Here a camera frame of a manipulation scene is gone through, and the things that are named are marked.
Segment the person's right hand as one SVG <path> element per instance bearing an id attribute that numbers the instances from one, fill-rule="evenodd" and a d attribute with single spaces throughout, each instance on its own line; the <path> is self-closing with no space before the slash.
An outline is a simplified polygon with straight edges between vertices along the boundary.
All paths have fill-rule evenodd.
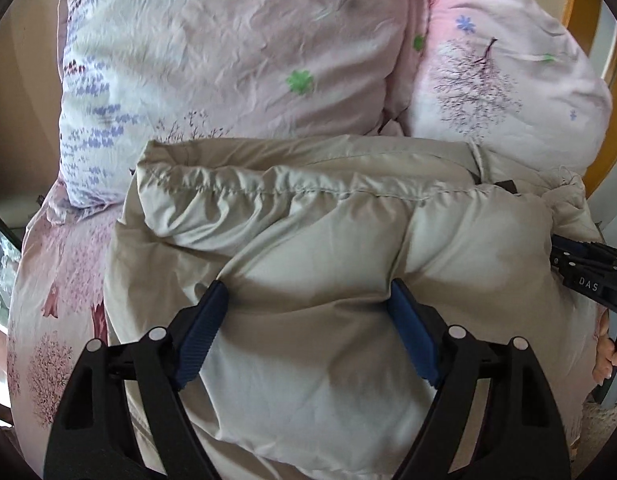
<path id="1" fill-rule="evenodd" d="M 609 311 L 606 310 L 597 327 L 596 362 L 593 368 L 593 381 L 601 386 L 612 374 L 612 369 L 617 367 L 617 348 L 609 337 Z"/>

